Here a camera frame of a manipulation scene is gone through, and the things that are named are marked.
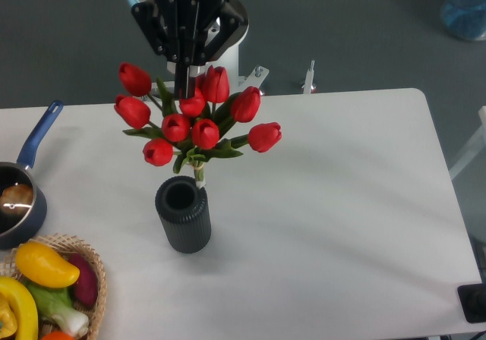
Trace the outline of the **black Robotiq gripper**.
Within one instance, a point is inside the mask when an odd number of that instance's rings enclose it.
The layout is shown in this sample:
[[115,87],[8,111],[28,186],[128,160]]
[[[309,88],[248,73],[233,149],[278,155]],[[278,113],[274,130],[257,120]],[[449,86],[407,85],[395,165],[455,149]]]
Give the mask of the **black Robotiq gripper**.
[[133,5],[131,13],[153,51],[175,65],[175,96],[191,98],[191,67],[220,59],[244,39],[245,7],[239,0],[154,1]]

